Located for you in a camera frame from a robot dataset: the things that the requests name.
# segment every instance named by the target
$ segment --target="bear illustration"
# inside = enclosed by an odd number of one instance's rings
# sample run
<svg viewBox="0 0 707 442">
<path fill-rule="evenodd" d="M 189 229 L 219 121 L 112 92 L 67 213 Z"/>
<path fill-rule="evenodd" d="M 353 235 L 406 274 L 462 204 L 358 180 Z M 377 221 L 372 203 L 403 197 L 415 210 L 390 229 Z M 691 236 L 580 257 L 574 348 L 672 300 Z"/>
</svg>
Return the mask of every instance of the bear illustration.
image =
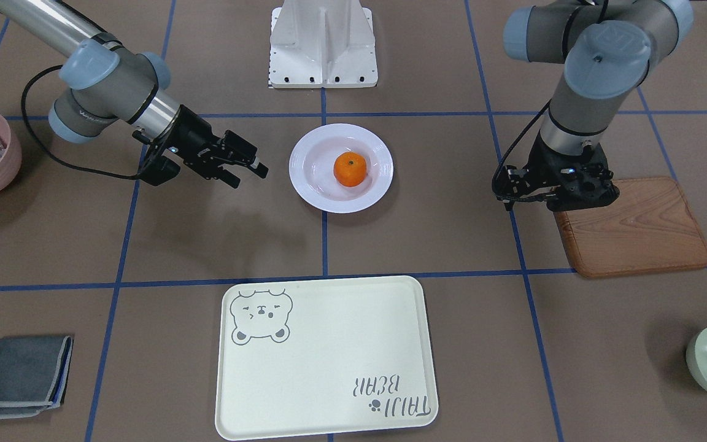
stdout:
<svg viewBox="0 0 707 442">
<path fill-rule="evenodd" d="M 247 344 L 250 338 L 272 338 L 277 343 L 284 342 L 291 330 L 288 329 L 288 313 L 294 307 L 293 300 L 285 293 L 270 290 L 253 291 L 239 296 L 231 302 L 231 314 L 235 328 L 231 338 L 238 345 Z"/>
</svg>

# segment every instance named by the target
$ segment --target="blue joint cap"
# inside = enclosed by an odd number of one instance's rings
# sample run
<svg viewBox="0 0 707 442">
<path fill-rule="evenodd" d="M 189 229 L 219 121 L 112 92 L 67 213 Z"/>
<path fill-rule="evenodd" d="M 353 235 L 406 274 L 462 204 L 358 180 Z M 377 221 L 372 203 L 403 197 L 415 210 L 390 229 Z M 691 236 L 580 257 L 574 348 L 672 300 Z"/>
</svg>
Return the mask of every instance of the blue joint cap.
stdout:
<svg viewBox="0 0 707 442">
<path fill-rule="evenodd" d="M 587 27 L 564 62 L 566 84 L 595 100 L 617 97 L 637 86 L 651 57 L 651 40 L 626 21 Z"/>
<path fill-rule="evenodd" d="M 157 74 L 157 87 L 168 89 L 171 86 L 171 70 L 165 60 L 153 52 L 142 52 L 141 55 L 145 56 L 149 63 L 152 64 L 152 68 Z"/>
<path fill-rule="evenodd" d="M 83 144 L 96 138 L 83 136 L 73 131 L 73 129 L 68 128 L 67 124 L 64 124 L 64 121 L 56 114 L 56 106 L 51 106 L 51 110 L 48 112 L 48 123 L 51 125 L 51 129 L 53 129 L 54 133 L 71 143 Z"/>
<path fill-rule="evenodd" d="M 93 39 L 83 40 L 59 70 L 59 78 L 71 89 L 87 89 L 106 79 L 120 58 Z"/>
<path fill-rule="evenodd" d="M 511 12 L 503 28 L 503 50 L 509 58 L 522 61 L 528 59 L 528 20 L 533 6 Z"/>
<path fill-rule="evenodd" d="M 681 40 L 687 36 L 692 28 L 692 23 L 695 21 L 695 12 L 692 10 L 692 4 L 689 0 L 662 0 L 671 11 L 673 15 L 676 16 L 676 23 L 678 23 L 678 41 L 676 41 L 676 46 L 673 50 L 676 50 Z"/>
</svg>

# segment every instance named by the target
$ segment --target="white plate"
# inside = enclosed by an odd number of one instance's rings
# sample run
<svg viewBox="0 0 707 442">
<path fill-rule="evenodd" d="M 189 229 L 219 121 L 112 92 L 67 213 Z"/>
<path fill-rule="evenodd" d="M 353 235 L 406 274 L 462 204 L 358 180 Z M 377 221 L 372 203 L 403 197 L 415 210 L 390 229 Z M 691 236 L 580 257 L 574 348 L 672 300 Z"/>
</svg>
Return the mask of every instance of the white plate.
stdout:
<svg viewBox="0 0 707 442">
<path fill-rule="evenodd" d="M 240 284 L 223 296 L 214 425 L 225 439 L 416 427 L 437 413 L 413 277 Z"/>
<path fill-rule="evenodd" d="M 348 151 L 367 161 L 367 178 L 356 187 L 345 187 L 334 178 L 334 160 Z M 367 209 L 384 196 L 395 167 L 387 145 L 373 132 L 338 123 L 303 136 L 291 153 L 288 173 L 304 201 L 327 212 L 351 213 Z"/>
</svg>

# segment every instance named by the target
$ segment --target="black cable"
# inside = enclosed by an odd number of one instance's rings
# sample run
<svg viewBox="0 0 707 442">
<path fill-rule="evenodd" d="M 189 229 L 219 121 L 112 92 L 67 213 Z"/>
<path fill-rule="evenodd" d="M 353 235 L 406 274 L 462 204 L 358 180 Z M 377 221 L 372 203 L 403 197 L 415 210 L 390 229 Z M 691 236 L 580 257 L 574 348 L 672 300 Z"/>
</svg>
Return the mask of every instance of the black cable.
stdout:
<svg viewBox="0 0 707 442">
<path fill-rule="evenodd" d="M 572 25 L 574 19 L 578 17 L 580 11 L 583 10 L 582 6 L 578 6 L 569 14 L 569 19 L 566 20 L 566 26 L 563 29 L 563 37 L 561 38 L 561 54 L 563 55 L 564 61 L 566 61 L 566 56 L 569 55 L 569 33 L 572 31 Z"/>
<path fill-rule="evenodd" d="M 493 181 L 491 181 L 490 185 L 491 188 L 493 189 L 493 193 L 496 194 L 496 198 L 506 200 L 506 201 L 514 201 L 514 202 L 519 202 L 519 203 L 530 203 L 530 202 L 536 202 L 536 201 L 542 201 L 543 200 L 543 195 L 534 195 L 534 196 L 528 196 L 528 198 L 519 198 L 518 196 L 507 196 L 507 195 L 502 195 L 498 193 L 498 187 L 497 187 L 497 179 L 499 174 L 501 173 L 501 169 L 503 169 L 503 165 L 506 163 L 506 159 L 508 158 L 509 154 L 513 149 L 516 147 L 516 145 L 522 140 L 522 137 L 525 136 L 525 134 L 528 133 L 528 131 L 531 130 L 533 125 L 536 123 L 536 121 L 539 120 L 539 118 L 544 114 L 544 111 L 548 110 L 550 108 L 550 101 L 548 101 L 544 106 L 542 106 L 542 109 L 539 110 L 536 115 L 533 116 L 532 120 L 530 123 L 528 123 L 527 126 L 520 132 L 520 134 L 517 136 L 517 138 L 514 140 L 513 143 L 509 146 L 509 148 L 505 151 L 503 156 L 501 157 L 501 160 L 498 162 L 498 168 L 496 168 L 496 173 L 493 174 Z"/>
<path fill-rule="evenodd" d="M 601 23 L 604 21 L 604 14 L 607 13 L 607 3 L 608 3 L 608 0 L 604 0 L 604 2 L 601 3 L 601 12 L 600 12 L 600 17 L 598 17 L 597 23 Z"/>
<path fill-rule="evenodd" d="M 141 178 L 141 172 L 142 170 L 145 169 L 145 165 L 138 165 L 138 171 L 139 173 L 137 174 L 130 174 L 130 176 L 127 176 L 127 174 L 116 174 L 116 173 L 109 173 L 108 171 L 101 171 L 98 169 L 93 169 L 93 168 L 84 168 L 82 166 L 76 166 L 72 165 L 71 163 L 68 163 L 62 159 L 59 159 L 56 157 L 54 154 L 51 153 L 51 151 L 48 150 L 47 147 L 40 141 L 40 138 L 37 137 L 37 134 L 34 133 L 34 129 L 31 128 L 31 123 L 29 122 L 29 117 L 26 113 L 26 97 L 29 93 L 29 90 L 31 89 L 32 86 L 34 86 L 39 79 L 43 78 L 44 76 L 48 75 L 49 73 L 53 71 L 58 71 L 61 69 L 62 65 L 59 64 L 57 66 L 51 66 L 50 68 L 44 69 L 42 72 L 38 73 L 36 76 L 32 77 L 28 83 L 26 83 L 26 87 L 23 88 L 23 93 L 20 96 L 20 114 L 23 117 L 23 124 L 26 125 L 26 130 L 29 132 L 31 137 L 34 139 L 34 142 L 37 143 L 37 145 L 42 149 L 45 154 L 50 157 L 51 160 L 54 160 L 55 162 L 59 163 L 60 165 L 63 165 L 64 167 L 74 169 L 76 171 L 84 171 L 85 173 L 93 173 L 93 174 L 102 174 L 102 176 L 110 176 L 112 178 L 118 178 L 118 179 L 130 179 L 130 180 L 135 180 L 135 179 L 140 179 Z"/>
<path fill-rule="evenodd" d="M 84 14 L 81 14 L 81 12 L 79 12 L 78 9 L 73 8 L 72 6 L 68 5 L 65 2 L 62 2 L 62 0 L 56 0 L 56 3 L 59 3 L 60 5 L 64 6 L 65 8 L 69 9 L 70 12 L 72 12 L 73 14 L 76 14 L 76 16 L 81 17 L 82 19 L 86 20 L 87 22 L 90 23 L 90 25 L 95 26 L 95 28 L 98 28 L 101 33 L 107 33 L 107 31 L 104 30 L 102 26 L 98 25 L 97 23 L 95 23 L 94 20 L 90 19 L 89 17 L 85 16 Z"/>
</svg>

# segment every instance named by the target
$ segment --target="orange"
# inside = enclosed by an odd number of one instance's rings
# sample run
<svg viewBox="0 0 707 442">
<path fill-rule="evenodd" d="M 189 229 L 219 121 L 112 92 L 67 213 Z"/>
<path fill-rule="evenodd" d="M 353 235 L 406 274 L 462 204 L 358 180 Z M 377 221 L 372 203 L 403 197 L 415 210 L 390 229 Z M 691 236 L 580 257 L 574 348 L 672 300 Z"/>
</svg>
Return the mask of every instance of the orange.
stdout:
<svg viewBox="0 0 707 442">
<path fill-rule="evenodd" d="M 367 161 L 358 153 L 345 152 L 334 161 L 334 178 L 345 187 L 360 185 L 366 176 Z"/>
</svg>

